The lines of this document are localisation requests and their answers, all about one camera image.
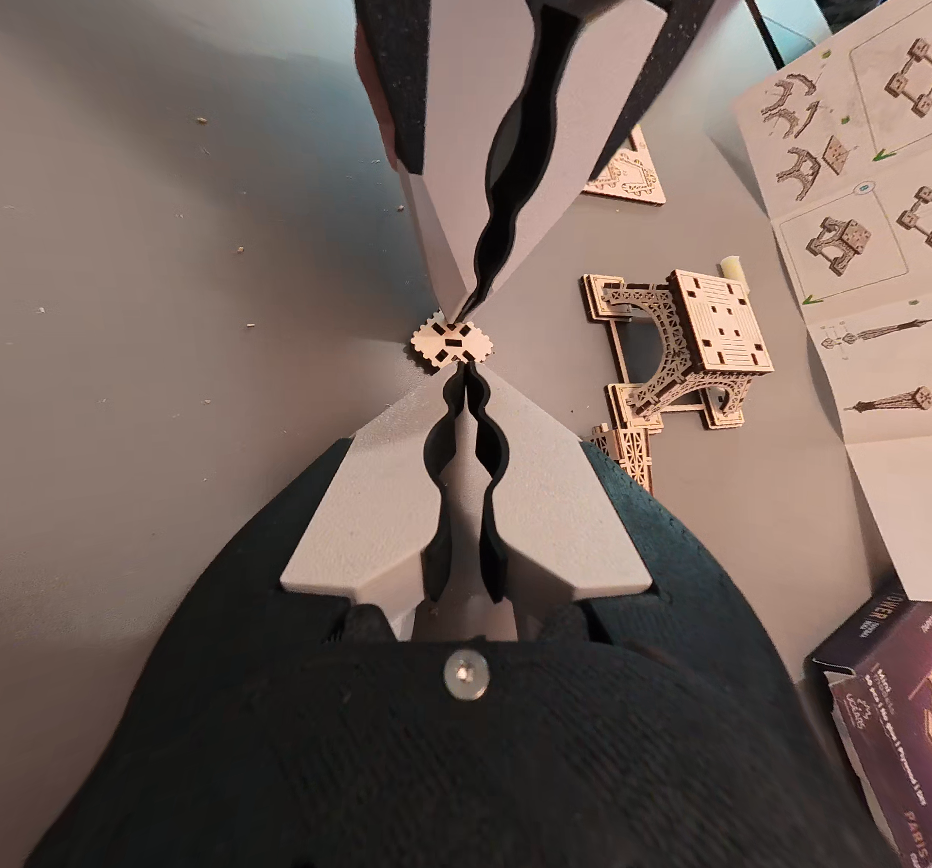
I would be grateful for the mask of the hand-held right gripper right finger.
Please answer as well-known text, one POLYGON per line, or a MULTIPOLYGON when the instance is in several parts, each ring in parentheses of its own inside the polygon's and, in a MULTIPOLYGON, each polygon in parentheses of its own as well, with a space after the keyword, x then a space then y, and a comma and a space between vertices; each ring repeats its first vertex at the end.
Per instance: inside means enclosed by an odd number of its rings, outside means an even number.
POLYGON ((484 365, 466 367, 488 474, 479 538, 495 602, 569 604, 646 591, 651 577, 583 443, 484 365))

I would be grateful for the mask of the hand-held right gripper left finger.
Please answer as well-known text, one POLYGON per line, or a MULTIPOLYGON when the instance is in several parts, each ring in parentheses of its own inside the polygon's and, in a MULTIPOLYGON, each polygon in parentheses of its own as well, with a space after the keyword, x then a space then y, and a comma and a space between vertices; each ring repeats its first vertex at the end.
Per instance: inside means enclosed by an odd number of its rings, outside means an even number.
POLYGON ((452 564, 448 492, 465 366, 448 367, 356 431, 281 576, 355 604, 419 604, 452 564))

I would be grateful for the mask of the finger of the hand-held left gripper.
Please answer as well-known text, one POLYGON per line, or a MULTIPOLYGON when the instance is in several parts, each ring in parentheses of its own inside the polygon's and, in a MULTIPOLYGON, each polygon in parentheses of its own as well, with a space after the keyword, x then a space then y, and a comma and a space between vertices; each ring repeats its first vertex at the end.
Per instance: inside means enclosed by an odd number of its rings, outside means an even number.
POLYGON ((402 170, 402 190, 449 322, 477 287, 488 159, 525 86, 534 33, 526 0, 431 1, 423 167, 402 170))
POLYGON ((488 221, 476 245, 472 314, 563 216, 596 171, 628 95, 663 31, 649 0, 530 0, 535 33, 522 92, 486 178, 488 221))

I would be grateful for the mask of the wooden tower model spire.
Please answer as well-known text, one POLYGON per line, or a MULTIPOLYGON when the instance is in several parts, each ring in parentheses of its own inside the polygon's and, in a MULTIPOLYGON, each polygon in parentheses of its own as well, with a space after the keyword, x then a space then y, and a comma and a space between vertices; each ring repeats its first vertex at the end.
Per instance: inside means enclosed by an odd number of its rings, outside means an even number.
POLYGON ((649 432, 644 427, 617 428, 603 422, 583 440, 595 445, 650 495, 654 494, 649 432))

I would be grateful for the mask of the small toothed wooden square plate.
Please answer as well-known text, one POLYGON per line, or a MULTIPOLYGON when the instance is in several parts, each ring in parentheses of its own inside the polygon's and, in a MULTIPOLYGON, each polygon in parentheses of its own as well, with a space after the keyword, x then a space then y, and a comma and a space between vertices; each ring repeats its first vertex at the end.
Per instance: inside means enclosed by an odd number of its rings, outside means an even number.
POLYGON ((451 323, 442 311, 435 312, 413 333, 410 345, 436 369, 482 363, 494 353, 492 340, 472 321, 451 323))

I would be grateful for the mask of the purple tower kit box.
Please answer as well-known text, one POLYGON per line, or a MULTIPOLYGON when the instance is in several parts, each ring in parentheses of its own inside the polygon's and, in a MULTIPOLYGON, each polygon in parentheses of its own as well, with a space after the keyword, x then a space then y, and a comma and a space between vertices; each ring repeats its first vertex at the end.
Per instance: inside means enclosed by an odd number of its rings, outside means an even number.
POLYGON ((806 659, 878 828, 902 866, 931 865, 931 603, 891 574, 806 659))

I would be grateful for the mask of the grey desk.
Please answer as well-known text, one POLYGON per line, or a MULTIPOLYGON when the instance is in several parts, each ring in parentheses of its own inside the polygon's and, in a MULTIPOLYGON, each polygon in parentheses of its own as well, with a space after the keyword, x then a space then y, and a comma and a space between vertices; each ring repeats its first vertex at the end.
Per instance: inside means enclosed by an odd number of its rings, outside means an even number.
MULTIPOLYGON (((406 343, 437 304, 353 34, 351 0, 2 0, 2 866, 217 553, 428 376, 406 343)), ((798 679, 892 567, 731 113, 772 70, 716 0, 643 122, 666 205, 578 199, 474 320, 579 434, 613 369, 580 276, 741 256, 775 374, 738 430, 671 418, 655 489, 798 679)))

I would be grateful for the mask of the person's left hand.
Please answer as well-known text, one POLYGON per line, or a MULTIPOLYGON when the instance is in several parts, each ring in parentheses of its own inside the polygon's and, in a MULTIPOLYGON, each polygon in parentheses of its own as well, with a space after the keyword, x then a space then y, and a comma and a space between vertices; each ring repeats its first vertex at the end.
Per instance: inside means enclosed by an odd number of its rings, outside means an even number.
POLYGON ((397 170, 398 158, 395 149, 395 125, 390 114, 388 100, 379 81, 376 62, 371 54, 366 33, 360 23, 356 24, 354 58, 356 70, 376 118, 382 145, 390 168, 397 170))

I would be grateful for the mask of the laser-cut wooden parts sheet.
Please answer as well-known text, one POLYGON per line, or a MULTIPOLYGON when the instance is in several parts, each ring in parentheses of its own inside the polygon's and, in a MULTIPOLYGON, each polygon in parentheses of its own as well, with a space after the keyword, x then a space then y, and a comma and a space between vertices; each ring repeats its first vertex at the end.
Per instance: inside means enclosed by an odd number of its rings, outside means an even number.
POLYGON ((583 194, 638 201, 654 206, 666 197, 649 154, 642 128, 636 124, 599 175, 589 181, 583 194))

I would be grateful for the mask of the wooden tower model base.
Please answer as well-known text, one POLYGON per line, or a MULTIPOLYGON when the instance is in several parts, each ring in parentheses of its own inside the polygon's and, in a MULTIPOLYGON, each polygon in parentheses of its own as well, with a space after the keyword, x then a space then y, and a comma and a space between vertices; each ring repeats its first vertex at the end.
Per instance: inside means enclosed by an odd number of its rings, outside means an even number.
POLYGON ((586 274, 581 288, 590 320, 612 340, 621 380, 606 395, 617 428, 658 434, 663 415, 680 410, 699 411, 707 430, 744 424, 752 381, 774 366, 740 281, 677 268, 658 283, 586 274), (659 337, 660 361, 645 381, 628 373, 623 324, 652 325, 659 337))

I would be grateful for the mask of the paper assembly instruction sheet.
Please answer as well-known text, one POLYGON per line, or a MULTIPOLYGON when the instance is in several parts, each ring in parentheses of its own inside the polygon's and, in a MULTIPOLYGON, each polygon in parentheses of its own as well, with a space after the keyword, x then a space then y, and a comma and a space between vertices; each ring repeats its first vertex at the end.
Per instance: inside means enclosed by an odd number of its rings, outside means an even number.
POLYGON ((931 0, 885 1, 733 106, 849 461, 930 601, 931 0))

